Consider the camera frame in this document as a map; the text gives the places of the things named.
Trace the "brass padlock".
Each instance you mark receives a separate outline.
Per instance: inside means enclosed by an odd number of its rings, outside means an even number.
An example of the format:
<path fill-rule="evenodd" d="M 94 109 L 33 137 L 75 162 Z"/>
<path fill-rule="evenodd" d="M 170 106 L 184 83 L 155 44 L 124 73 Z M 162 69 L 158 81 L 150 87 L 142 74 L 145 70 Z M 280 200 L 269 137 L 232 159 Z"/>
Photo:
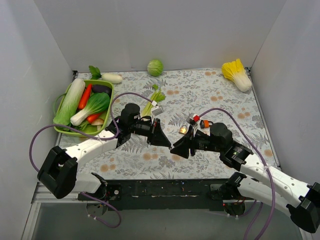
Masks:
<path fill-rule="evenodd" d="M 178 131 L 180 134 L 185 135 L 188 132 L 188 126 L 186 124 L 183 124 Z"/>

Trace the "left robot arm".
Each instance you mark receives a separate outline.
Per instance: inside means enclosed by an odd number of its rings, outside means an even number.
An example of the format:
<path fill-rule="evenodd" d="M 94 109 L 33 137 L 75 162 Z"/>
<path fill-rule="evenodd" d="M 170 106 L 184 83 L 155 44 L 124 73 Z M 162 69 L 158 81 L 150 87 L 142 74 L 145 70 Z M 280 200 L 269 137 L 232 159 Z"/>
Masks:
<path fill-rule="evenodd" d="M 95 200 L 103 199 L 106 181 L 96 173 L 80 174 L 78 170 L 99 155 L 122 146 L 132 134 L 146 137 L 149 145 L 171 147 L 160 119 L 141 119 L 137 104 L 126 104 L 115 121 L 94 138 L 65 149 L 55 146 L 49 151 L 37 178 L 57 199 L 71 192 L 87 192 Z"/>

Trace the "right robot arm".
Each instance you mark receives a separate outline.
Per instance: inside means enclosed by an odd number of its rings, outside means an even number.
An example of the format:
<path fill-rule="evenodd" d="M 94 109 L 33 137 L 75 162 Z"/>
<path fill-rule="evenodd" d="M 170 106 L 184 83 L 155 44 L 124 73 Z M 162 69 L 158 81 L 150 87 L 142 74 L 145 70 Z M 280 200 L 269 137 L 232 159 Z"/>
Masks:
<path fill-rule="evenodd" d="M 197 150 L 219 153 L 220 160 L 240 175 L 226 186 L 232 199 L 240 196 L 274 206 L 290 217 L 299 228 L 315 233 L 320 226 L 320 184 L 297 180 L 273 166 L 266 166 L 253 151 L 233 139 L 225 124 L 214 123 L 210 134 L 194 130 L 173 145 L 172 154 L 187 159 Z"/>

